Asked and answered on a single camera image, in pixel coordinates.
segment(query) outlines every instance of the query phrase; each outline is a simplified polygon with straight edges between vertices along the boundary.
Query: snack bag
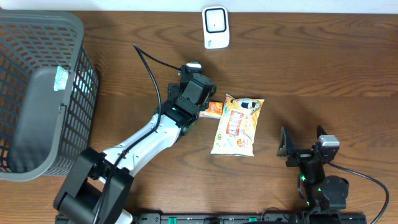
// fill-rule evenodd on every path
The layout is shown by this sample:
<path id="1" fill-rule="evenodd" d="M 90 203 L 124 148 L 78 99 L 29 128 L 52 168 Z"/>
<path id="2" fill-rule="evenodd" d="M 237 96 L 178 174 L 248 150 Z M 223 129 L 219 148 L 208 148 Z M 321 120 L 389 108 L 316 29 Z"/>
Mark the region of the snack bag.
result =
<path id="1" fill-rule="evenodd" d="M 220 119 L 223 114 L 223 103 L 222 102 L 209 102 L 209 108 L 199 113 L 201 118 L 215 118 Z"/>
<path id="2" fill-rule="evenodd" d="M 254 156 L 253 143 L 257 120 L 264 100 L 235 99 L 226 94 L 223 114 L 212 154 Z"/>

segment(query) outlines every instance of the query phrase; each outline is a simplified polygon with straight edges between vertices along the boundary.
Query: wooden table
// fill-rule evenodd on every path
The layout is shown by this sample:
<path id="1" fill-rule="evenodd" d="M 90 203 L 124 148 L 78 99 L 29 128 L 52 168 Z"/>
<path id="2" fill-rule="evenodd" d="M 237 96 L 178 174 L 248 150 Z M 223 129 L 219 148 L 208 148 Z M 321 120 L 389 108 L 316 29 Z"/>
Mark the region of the wooden table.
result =
<path id="1" fill-rule="evenodd" d="M 200 13 L 74 12 L 85 25 L 85 49 L 101 75 L 91 146 L 111 147 L 139 130 L 157 105 L 133 44 L 167 63 L 200 61 L 224 94 L 265 99 L 254 157 L 211 156 L 218 120 L 161 152 L 134 179 L 127 209 L 165 213 L 254 213 L 306 206 L 298 168 L 276 157 L 280 127 L 310 147 L 318 124 L 341 143 L 335 163 L 371 175 L 391 193 L 380 223 L 398 220 L 398 17 L 347 14 L 230 13 L 229 47 L 206 50 Z M 149 62 L 165 100 L 175 70 Z M 325 166 L 350 183 L 346 211 L 370 222 L 384 191 Z M 1 182 L 1 223 L 53 223 L 52 203 L 64 178 Z"/>

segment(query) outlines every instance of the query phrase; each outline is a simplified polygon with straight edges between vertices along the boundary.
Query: black cable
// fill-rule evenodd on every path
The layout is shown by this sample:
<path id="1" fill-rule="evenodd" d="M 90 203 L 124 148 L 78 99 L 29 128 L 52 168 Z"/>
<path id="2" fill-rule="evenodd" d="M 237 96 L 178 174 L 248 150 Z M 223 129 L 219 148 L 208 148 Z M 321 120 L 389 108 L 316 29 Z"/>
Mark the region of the black cable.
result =
<path id="1" fill-rule="evenodd" d="M 274 210 L 278 210 L 278 211 L 280 211 L 280 209 L 279 208 L 277 208 L 277 207 L 270 207 L 270 208 L 267 208 L 262 214 L 261 214 L 261 221 L 265 221 L 264 219 L 265 219 L 265 215 L 266 215 L 266 213 L 269 211 L 269 210 L 271 210 L 271 209 L 274 209 Z M 286 217 L 286 215 L 282 212 L 282 215 L 284 216 L 284 218 L 286 219 L 286 221 L 288 221 L 289 219 Z"/>
<path id="2" fill-rule="evenodd" d="M 109 174 L 108 174 L 108 176 L 106 178 L 106 182 L 105 182 L 105 185 L 104 185 L 104 188 L 103 188 L 103 191 L 102 191 L 102 196 L 99 198 L 99 202 L 98 202 L 99 204 L 98 204 L 98 207 L 96 209 L 95 216 L 94 216 L 92 224 L 97 224 L 97 222 L 99 221 L 98 218 L 99 218 L 100 213 L 102 211 L 102 208 L 103 208 L 103 205 L 104 205 L 104 199 L 105 199 L 106 194 L 108 193 L 108 189 L 109 189 L 109 185 L 110 185 L 111 179 L 112 179 L 112 177 L 114 175 L 114 172 L 116 171 L 116 168 L 117 168 L 118 164 L 120 163 L 121 159 L 130 151 L 130 149 L 132 149 L 135 145 L 137 145 L 143 139 L 145 139 L 150 134 L 152 134 L 154 131 L 156 131 L 156 129 L 159 127 L 159 124 L 160 124 L 160 111 L 161 111 L 161 106 L 162 106 L 162 99 L 160 97 L 159 87 L 157 86 L 154 74 L 150 70 L 150 68 L 148 66 L 148 63 L 146 62 L 146 60 L 145 60 L 144 56 L 142 56 L 142 54 L 148 56 L 149 58 L 151 58 L 152 60 L 155 60 L 156 62 L 158 62 L 158 61 L 156 59 L 154 59 L 153 57 L 151 57 L 150 55 L 148 55 L 147 53 L 143 52 L 135 44 L 134 44 L 134 48 L 136 49 L 138 55 L 140 56 L 142 62 L 144 63 L 146 69 L 148 70 L 148 73 L 150 75 L 150 78 L 152 79 L 152 82 L 154 83 L 154 86 L 155 86 L 155 89 L 156 89 L 156 94 L 157 94 L 157 99 L 158 99 L 158 103 L 159 103 L 159 108 L 158 108 L 159 115 L 157 117 L 157 121 L 156 121 L 155 126 L 148 133 L 143 135 L 141 138 L 139 138 L 137 141 L 135 141 L 130 146 L 128 146 L 125 150 L 123 150 L 122 153 L 120 153 L 118 159 L 116 159 L 115 163 L 113 164 L 113 166 L 111 168 L 111 172 L 109 172 Z"/>
<path id="3" fill-rule="evenodd" d="M 361 174 L 361 173 L 359 173 L 359 172 L 356 172 L 356 171 L 353 171 L 353 170 L 350 170 L 350 169 L 347 169 L 347 168 L 338 166 L 338 165 L 336 165 L 336 164 L 333 164 L 333 163 L 329 162 L 328 160 L 326 160 L 325 162 L 326 162 L 327 164 L 331 165 L 331 166 L 334 167 L 334 168 L 341 169 L 341 170 L 343 170 L 343 171 L 345 171 L 345 172 L 349 172 L 349 173 L 351 173 L 351 174 L 355 174 L 355 175 L 358 175 L 358 176 L 363 177 L 363 178 L 365 178 L 365 179 L 371 180 L 371 181 L 377 183 L 378 185 L 380 185 L 380 187 L 382 187 L 382 188 L 384 189 L 384 191 L 385 191 L 385 193 L 386 193 L 386 200 L 384 201 L 384 205 L 383 205 L 383 207 L 381 208 L 381 211 L 379 212 L 379 214 L 378 214 L 378 215 L 375 217 L 375 219 L 371 222 L 371 224 L 375 224 L 375 223 L 380 219 L 380 217 L 383 215 L 384 211 L 386 211 L 386 208 L 387 208 L 387 206 L 388 206 L 388 202 L 390 201 L 390 193 L 388 192 L 387 187 L 386 187 L 382 182 L 380 182 L 380 181 L 378 181 L 378 180 L 376 180 L 376 179 L 374 179 L 374 178 L 372 178 L 372 177 L 370 177 L 370 176 L 368 176 L 368 175 L 364 175 L 364 174 Z"/>
<path id="4" fill-rule="evenodd" d="M 141 49 L 139 49 L 139 50 L 140 50 L 141 53 L 143 53 L 146 57 L 149 57 L 150 59 L 154 60 L 155 62 L 160 63 L 160 64 L 165 65 L 165 66 L 170 67 L 170 68 L 174 68 L 174 69 L 176 69 L 176 70 L 178 70 L 178 71 L 181 71 L 181 69 L 177 68 L 176 66 L 169 65 L 169 64 L 167 64 L 167 63 L 165 63 L 165 62 L 162 62 L 162 61 L 160 61 L 160 60 L 157 60 L 156 58 L 154 58 L 154 57 L 150 56 L 149 54 L 147 54 L 145 51 L 143 51 L 143 50 L 141 50 Z"/>

